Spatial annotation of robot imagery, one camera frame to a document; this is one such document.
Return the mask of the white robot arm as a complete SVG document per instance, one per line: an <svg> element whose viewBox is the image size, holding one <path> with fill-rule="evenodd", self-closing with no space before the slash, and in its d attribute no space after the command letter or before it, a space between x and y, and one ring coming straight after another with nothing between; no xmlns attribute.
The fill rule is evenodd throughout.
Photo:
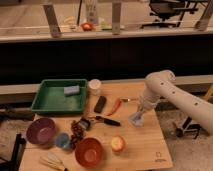
<svg viewBox="0 0 213 171"><path fill-rule="evenodd" d="M213 104L178 88L174 80L175 75L170 70L148 74L145 89L139 96L139 109L142 112L153 110L164 97L213 135Z"/></svg>

